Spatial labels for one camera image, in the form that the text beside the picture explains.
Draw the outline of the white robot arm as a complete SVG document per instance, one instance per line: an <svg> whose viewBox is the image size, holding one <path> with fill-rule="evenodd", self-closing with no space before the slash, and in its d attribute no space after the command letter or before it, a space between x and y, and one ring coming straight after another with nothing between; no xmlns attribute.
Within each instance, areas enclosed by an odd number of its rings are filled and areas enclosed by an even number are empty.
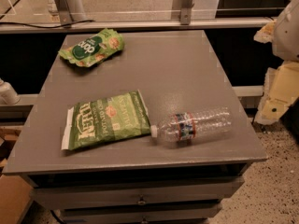
<svg viewBox="0 0 299 224"><path fill-rule="evenodd" d="M299 99L299 0L291 2L278 17L254 36L272 44L272 52L282 60L278 68L268 68L263 96L254 120L262 125L277 122Z"/></svg>

